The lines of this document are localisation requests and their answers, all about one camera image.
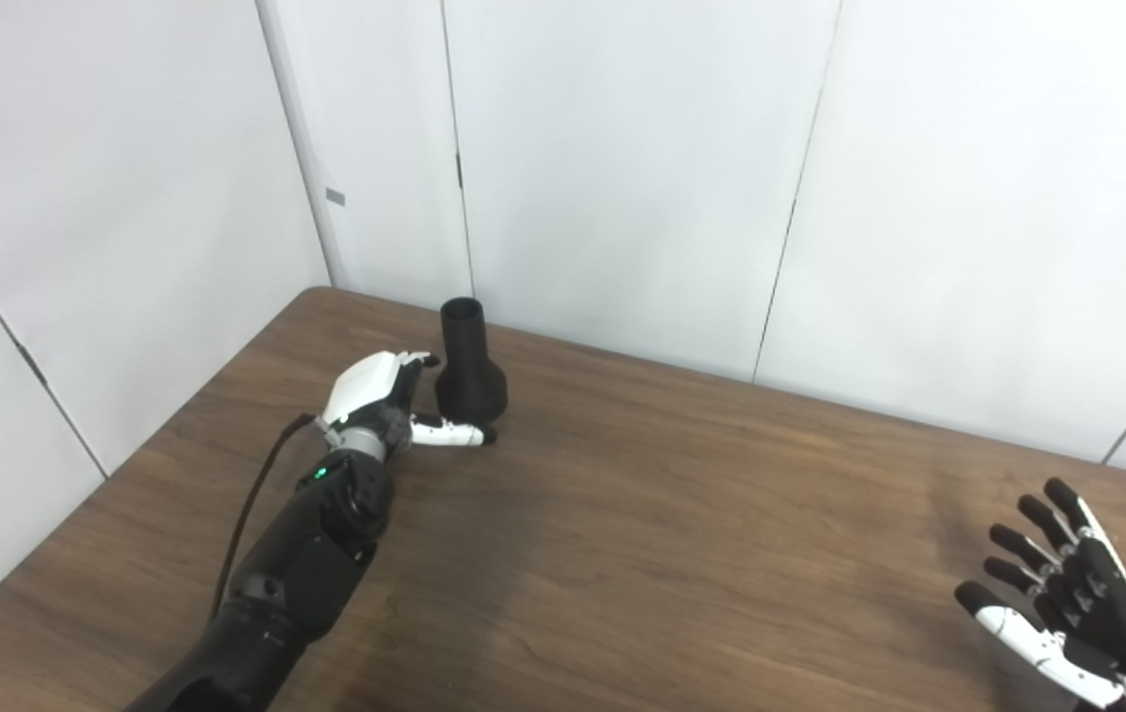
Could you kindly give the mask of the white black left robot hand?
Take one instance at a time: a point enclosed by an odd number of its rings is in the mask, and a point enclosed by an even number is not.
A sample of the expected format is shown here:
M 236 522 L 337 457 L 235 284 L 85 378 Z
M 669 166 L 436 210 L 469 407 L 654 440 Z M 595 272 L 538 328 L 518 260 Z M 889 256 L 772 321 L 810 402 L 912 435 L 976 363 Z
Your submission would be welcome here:
M 490 425 L 417 413 L 415 389 L 425 370 L 437 365 L 440 359 L 430 351 L 378 351 L 345 370 L 315 419 L 329 450 L 361 452 L 386 463 L 413 445 L 472 450 L 494 445 Z

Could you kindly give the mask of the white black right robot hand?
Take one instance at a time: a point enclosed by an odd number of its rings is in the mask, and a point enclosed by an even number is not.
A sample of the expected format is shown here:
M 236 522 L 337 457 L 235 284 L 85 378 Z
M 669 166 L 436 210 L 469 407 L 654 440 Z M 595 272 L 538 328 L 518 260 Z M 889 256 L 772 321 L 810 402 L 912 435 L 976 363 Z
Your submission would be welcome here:
M 988 557 L 989 577 L 1015 587 L 1020 611 L 982 582 L 955 587 L 955 600 L 989 635 L 1072 694 L 1079 711 L 1126 711 L 1126 567 L 1085 499 L 1052 478 L 1042 496 L 1019 498 L 1024 518 L 1045 545 L 1006 524 L 989 540 L 1006 558 Z

